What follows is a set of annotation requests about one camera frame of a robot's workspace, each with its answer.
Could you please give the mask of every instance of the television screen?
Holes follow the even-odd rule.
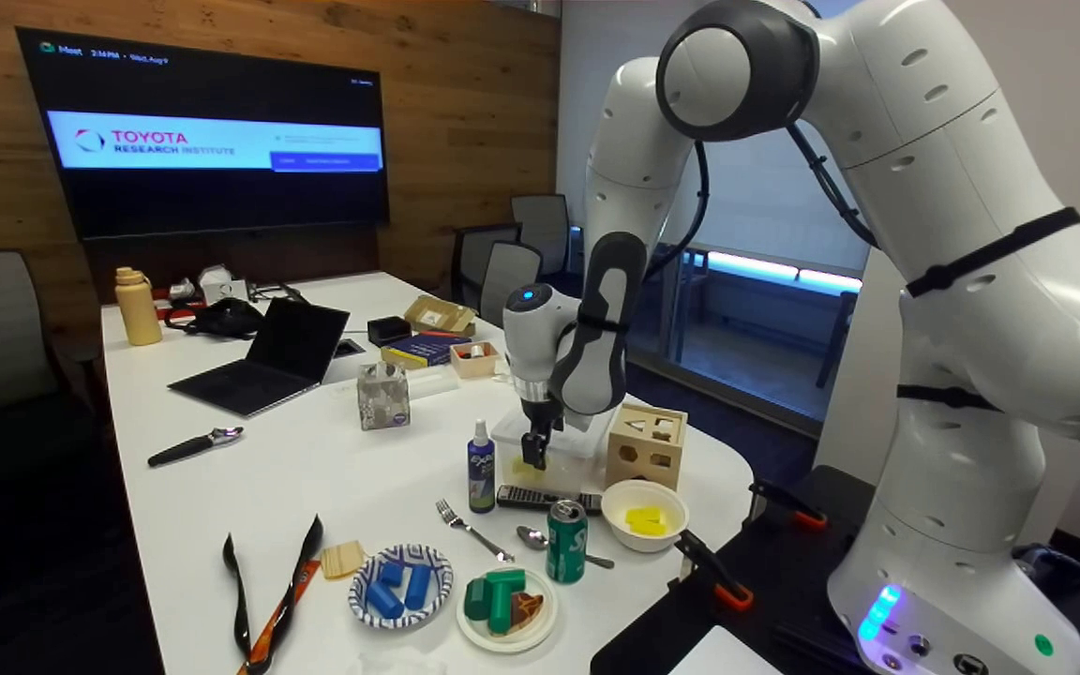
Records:
[[[21,28],[82,239],[391,222],[376,71]]]

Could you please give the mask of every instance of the paper plate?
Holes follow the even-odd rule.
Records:
[[[432,564],[432,584],[429,584],[429,598],[424,606],[404,606],[399,617],[388,617],[379,613],[371,602],[368,602],[368,584],[379,576],[379,569],[391,562],[391,559],[403,559],[404,562],[404,574],[403,574],[403,584],[391,589],[399,598],[404,598],[404,589],[408,589],[408,576],[414,576],[414,564]],[[388,547],[379,552],[371,562],[363,562],[363,569],[353,576],[353,589],[349,589],[349,606],[356,613],[356,623],[363,626],[376,626],[376,629],[417,629],[424,626],[432,613],[442,611],[442,602],[452,598],[454,592],[454,564],[434,552],[434,547]]]
[[[544,602],[524,626],[519,626],[512,634],[493,634],[488,623],[469,617],[462,606],[454,611],[462,634],[478,647],[483,647],[483,653],[524,653],[524,647],[541,643],[554,629],[559,598],[554,598],[552,581],[544,574],[533,574],[533,569],[524,569],[524,576],[531,576],[524,592],[544,597]]]

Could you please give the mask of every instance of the yellow bottle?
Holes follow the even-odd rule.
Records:
[[[153,284],[144,268],[116,267],[116,302],[131,344],[162,339]]]

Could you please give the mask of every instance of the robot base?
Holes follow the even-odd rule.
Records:
[[[1008,553],[959,553],[876,501],[831,576],[876,671],[1080,675],[1080,634]]]

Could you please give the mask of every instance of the black laptop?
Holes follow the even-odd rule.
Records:
[[[346,309],[273,301],[246,361],[182,378],[168,388],[252,414],[316,384],[346,322]]]

